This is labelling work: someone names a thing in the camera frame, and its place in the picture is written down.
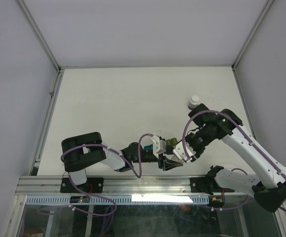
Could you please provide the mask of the teal pill box FRI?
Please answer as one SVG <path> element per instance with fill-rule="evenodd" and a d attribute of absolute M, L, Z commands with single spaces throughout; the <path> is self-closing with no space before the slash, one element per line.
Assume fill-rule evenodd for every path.
<path fill-rule="evenodd" d="M 152 145 L 152 144 L 146 145 L 146 146 L 144 146 L 144 149 L 145 149 L 145 150 L 153 149 L 153 145 Z"/>

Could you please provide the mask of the green pill box THUR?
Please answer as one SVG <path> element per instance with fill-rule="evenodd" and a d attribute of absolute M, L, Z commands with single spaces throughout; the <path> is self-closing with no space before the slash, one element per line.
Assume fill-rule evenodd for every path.
<path fill-rule="evenodd" d="M 176 138 L 172 138 L 172 139 L 171 139 L 171 142 L 172 142 L 172 144 L 173 144 L 174 146 L 178 143 L 178 141 L 177 141 Z"/>

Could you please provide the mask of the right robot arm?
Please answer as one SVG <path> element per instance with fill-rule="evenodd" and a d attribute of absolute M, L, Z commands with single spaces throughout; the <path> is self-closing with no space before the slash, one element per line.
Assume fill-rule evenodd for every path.
<path fill-rule="evenodd" d="M 219 188 L 244 193 L 265 210 L 276 212 L 286 201 L 286 167 L 273 158 L 247 131 L 242 120 L 231 110 L 209 110 L 199 104 L 188 114 L 182 140 L 173 152 L 184 163 L 194 162 L 206 146 L 221 140 L 234 150 L 254 171 L 253 175 L 212 166 L 205 180 L 196 186 L 212 195 Z"/>

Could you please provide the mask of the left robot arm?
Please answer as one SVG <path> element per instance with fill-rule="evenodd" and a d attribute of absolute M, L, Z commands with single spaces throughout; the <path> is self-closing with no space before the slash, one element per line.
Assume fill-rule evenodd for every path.
<path fill-rule="evenodd" d="M 131 170 L 137 178 L 142 176 L 143 163 L 157 163 L 163 171 L 181 167 L 183 164 L 168 159 L 173 147 L 165 139 L 150 133 L 143 134 L 138 142 L 122 150 L 116 150 L 103 142 L 99 132 L 70 137 L 61 142 L 65 172 L 71 179 L 71 186 L 78 192 L 88 187 L 86 169 L 102 163 L 116 172 Z"/>

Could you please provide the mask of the clear pill jar gold lid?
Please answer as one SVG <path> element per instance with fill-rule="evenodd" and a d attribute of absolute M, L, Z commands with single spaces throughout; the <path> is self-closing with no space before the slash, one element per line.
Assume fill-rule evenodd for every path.
<path fill-rule="evenodd" d="M 175 162 L 178 162 L 178 163 L 181 163 L 181 164 L 183 164 L 185 162 L 183 159 L 180 159 L 176 155 L 174 155 L 171 160 L 175 161 Z"/>

